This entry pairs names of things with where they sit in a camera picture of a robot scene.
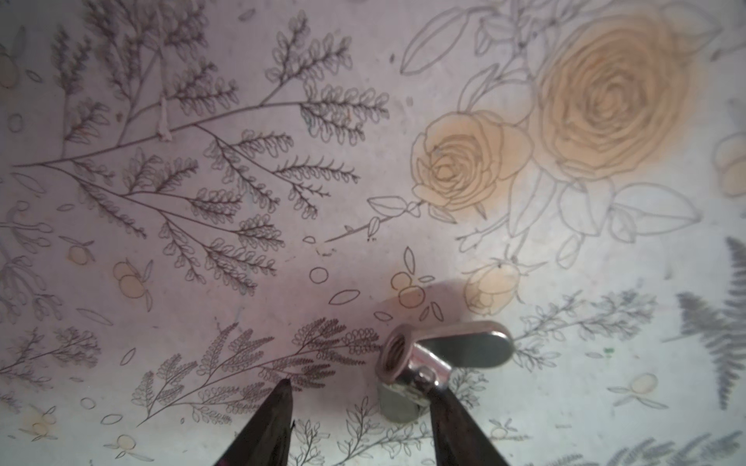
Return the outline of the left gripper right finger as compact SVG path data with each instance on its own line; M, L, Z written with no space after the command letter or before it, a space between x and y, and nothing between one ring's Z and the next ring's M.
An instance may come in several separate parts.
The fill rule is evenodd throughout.
M431 428L438 466L508 466L489 437L448 388L434 389Z

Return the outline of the silver wing nut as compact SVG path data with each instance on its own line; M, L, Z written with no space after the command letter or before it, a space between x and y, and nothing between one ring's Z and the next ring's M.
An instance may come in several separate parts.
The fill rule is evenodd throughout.
M392 423L413 423L431 405L429 396L450 388L457 369L491 369L508 362L515 345L492 320L392 330L376 362L380 413Z

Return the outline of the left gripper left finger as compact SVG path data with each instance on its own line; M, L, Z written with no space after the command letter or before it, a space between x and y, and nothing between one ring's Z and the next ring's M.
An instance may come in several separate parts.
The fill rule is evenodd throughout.
M286 466L293 432L293 387L278 382L215 466Z

